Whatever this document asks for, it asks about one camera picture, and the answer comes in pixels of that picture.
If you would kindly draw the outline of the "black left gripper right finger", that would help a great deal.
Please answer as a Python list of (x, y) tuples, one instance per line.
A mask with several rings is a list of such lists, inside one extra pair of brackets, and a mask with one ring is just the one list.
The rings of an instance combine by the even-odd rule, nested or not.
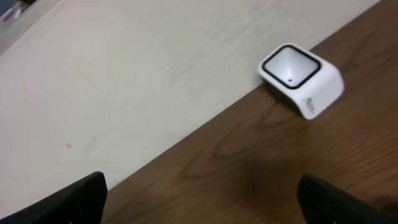
[(297, 186), (297, 200), (307, 224), (397, 223), (397, 218), (381, 213), (312, 174), (301, 177)]

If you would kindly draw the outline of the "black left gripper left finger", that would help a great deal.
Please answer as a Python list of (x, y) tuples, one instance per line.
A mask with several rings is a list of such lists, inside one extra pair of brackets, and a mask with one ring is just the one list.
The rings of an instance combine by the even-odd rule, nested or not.
[(101, 223), (108, 194), (102, 172), (94, 172), (1, 219), (1, 224)]

